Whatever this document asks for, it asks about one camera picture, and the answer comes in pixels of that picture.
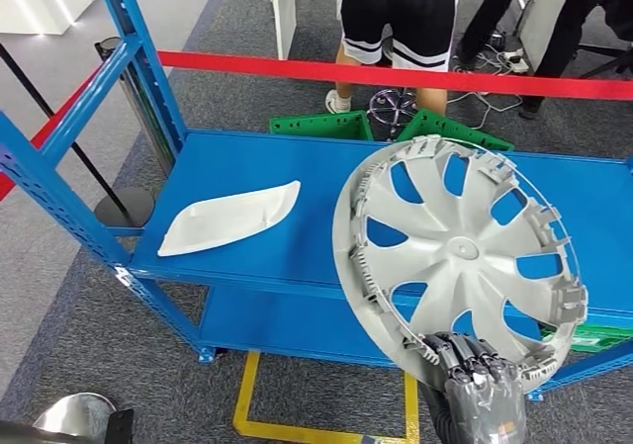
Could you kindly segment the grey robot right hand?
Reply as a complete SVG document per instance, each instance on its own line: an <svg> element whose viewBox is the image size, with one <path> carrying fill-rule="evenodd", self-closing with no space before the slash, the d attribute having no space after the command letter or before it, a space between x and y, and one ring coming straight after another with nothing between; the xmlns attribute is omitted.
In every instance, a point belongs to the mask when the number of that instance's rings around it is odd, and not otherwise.
<svg viewBox="0 0 633 444"><path fill-rule="evenodd" d="M526 400L518 366L484 339L438 332L424 343L442 370L440 391L421 391L436 434L444 443L523 443Z"/></svg>

